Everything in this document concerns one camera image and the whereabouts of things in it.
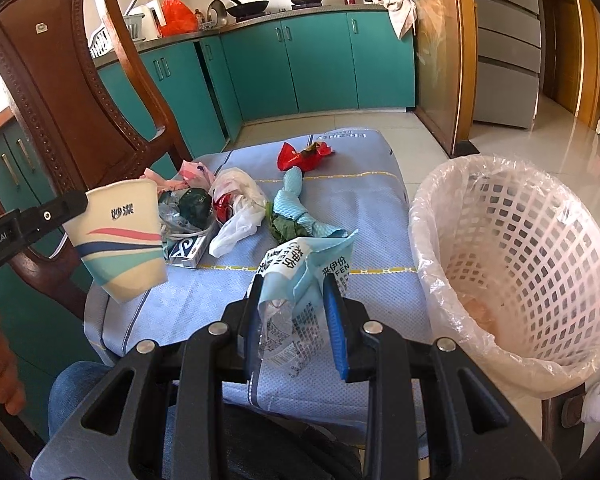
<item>tiled floor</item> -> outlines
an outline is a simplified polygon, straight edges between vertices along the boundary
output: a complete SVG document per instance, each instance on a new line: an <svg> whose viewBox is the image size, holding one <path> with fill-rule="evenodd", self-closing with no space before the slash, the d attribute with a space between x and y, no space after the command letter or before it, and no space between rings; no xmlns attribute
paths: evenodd
<svg viewBox="0 0 600 480"><path fill-rule="evenodd" d="M358 112L321 115L246 126L237 147L358 126L381 131L395 153L410 198L425 176L448 160L429 131L411 113ZM470 140L481 153L530 160L575 192L600 225L600 136L574 120L560 105L541 96L530 131L474 124ZM530 397L514 404L537 434L542 431L541 403ZM585 441L598 428L587 426Z"/></svg>

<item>trash can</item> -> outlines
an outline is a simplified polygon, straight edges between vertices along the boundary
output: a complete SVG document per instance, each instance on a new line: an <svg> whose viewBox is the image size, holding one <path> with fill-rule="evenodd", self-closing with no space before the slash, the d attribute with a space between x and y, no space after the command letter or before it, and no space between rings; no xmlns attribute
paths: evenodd
<svg viewBox="0 0 600 480"><path fill-rule="evenodd" d="M436 168L410 212L433 335L509 396L548 399L600 366L600 229L559 180L472 155Z"/></svg>

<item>striped paper cup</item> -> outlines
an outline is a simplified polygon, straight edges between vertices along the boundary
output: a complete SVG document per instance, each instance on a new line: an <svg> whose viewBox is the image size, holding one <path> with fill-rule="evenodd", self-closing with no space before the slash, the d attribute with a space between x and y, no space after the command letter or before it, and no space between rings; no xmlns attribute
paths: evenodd
<svg viewBox="0 0 600 480"><path fill-rule="evenodd" d="M125 180L87 197L87 211L64 229L95 283L123 303L166 282L155 182Z"/></svg>

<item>frying pan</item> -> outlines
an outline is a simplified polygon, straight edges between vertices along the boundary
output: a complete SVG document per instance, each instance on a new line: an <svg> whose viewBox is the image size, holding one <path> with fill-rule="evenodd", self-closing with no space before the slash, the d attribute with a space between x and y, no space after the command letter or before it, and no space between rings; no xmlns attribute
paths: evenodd
<svg viewBox="0 0 600 480"><path fill-rule="evenodd" d="M264 12L269 4L268 0L261 0L259 2L249 2L243 4L240 0L231 0L235 7L229 7L226 11L234 18L246 18L247 16L253 16L254 14L260 14Z"/></svg>

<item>metal screw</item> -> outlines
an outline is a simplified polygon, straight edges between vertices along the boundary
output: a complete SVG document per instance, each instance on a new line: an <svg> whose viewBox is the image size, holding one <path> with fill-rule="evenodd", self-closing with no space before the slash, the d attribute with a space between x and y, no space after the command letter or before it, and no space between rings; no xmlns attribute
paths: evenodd
<svg viewBox="0 0 600 480"><path fill-rule="evenodd" d="M229 327L226 323L223 323L222 321L216 321L215 323L211 323L209 325L209 334L211 334L211 335L226 334L228 329L229 329Z"/></svg>
<svg viewBox="0 0 600 480"><path fill-rule="evenodd" d="M458 346L455 344L455 341L453 339L449 339L448 337L438 339L437 347L442 352L452 352L453 350L458 348Z"/></svg>
<svg viewBox="0 0 600 480"><path fill-rule="evenodd" d="M384 329L379 321L367 321L362 328L368 334L379 334Z"/></svg>
<svg viewBox="0 0 600 480"><path fill-rule="evenodd" d="M153 341L151 341L150 339L145 339L143 341L140 341L136 345L136 350L138 350L141 354L149 354L149 353L153 352L154 349L155 349L155 343Z"/></svg>

